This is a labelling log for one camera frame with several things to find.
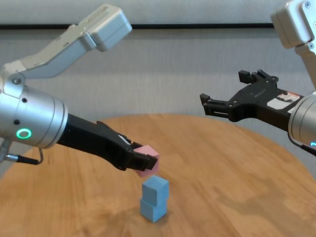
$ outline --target round table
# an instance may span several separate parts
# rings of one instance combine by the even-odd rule
[[[39,166],[0,181],[1,237],[315,237],[316,182],[286,149],[206,117],[140,115],[105,121],[160,153],[167,214],[140,214],[141,178],[60,145]],[[25,154],[39,159],[37,149]]]

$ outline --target stacked blue cubes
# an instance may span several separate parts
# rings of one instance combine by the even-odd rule
[[[147,219],[156,222],[167,213],[169,181],[154,175],[143,183],[142,191],[140,211]]]

